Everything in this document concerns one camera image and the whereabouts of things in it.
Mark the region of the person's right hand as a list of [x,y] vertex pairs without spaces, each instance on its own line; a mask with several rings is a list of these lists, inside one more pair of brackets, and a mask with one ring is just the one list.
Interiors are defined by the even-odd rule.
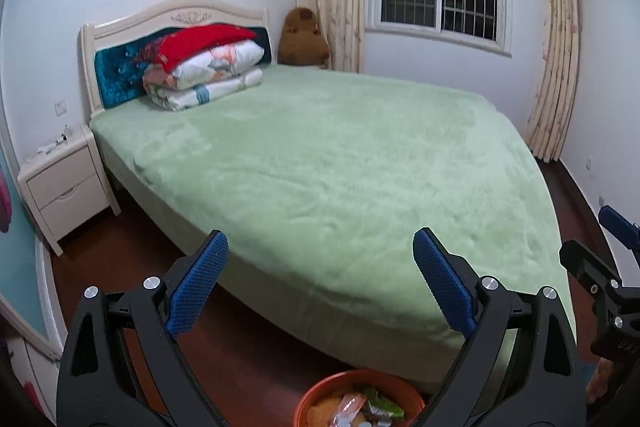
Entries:
[[614,372],[614,363],[607,359],[601,359],[586,388],[586,400],[595,403],[608,391],[608,381]]

